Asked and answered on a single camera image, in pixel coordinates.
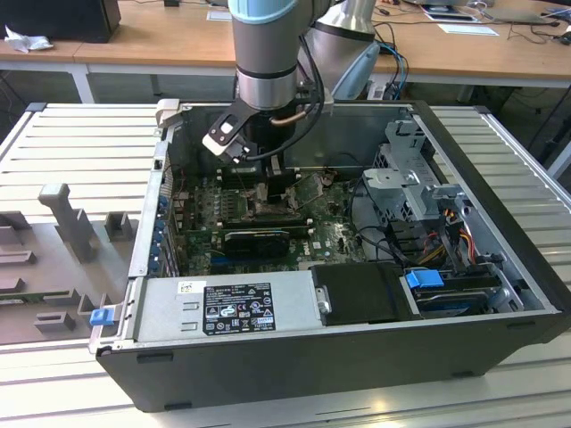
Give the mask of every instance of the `black box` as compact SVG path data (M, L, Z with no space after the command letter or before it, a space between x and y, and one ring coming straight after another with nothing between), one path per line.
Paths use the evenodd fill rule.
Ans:
M4 26L26 36L107 43L121 19L117 0L4 0Z

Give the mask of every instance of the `blue cable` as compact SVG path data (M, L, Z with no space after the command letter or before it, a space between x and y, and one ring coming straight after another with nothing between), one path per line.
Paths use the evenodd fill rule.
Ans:
M401 68L401 83L399 84L399 88L397 89L396 93L394 94L394 99L398 99L401 96L401 90L404 87L404 80L406 78L406 73L405 73L405 67L404 67L404 61L402 60L402 57L394 50L392 49L389 45L386 45L384 43L381 44L387 51L389 51L391 54L393 54L393 57L396 61L399 62L399 66Z

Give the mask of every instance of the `sticker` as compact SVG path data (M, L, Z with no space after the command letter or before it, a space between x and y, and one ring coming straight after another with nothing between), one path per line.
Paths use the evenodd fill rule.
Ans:
M276 330L276 311L269 283L204 286L203 289L204 334Z
M178 294L189 294L191 292L203 292L206 281L179 281Z

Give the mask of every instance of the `motherboard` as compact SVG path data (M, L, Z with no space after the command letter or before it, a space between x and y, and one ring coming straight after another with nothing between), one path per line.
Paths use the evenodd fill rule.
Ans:
M366 261L347 223L354 180L338 179L333 171L298 173L282 194L271 195L264 184L237 178L230 184L221 176L191 178L175 193L181 274Z

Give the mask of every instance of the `copper pipe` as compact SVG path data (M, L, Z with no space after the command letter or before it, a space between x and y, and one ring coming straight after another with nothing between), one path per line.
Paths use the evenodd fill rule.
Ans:
M289 118L285 118L285 119L276 119L276 118L271 118L269 120L269 122L274 126L274 127L286 127L288 125L292 125L295 122L305 118L307 116L307 112L306 111L300 111L299 113L294 114L293 116L290 116Z

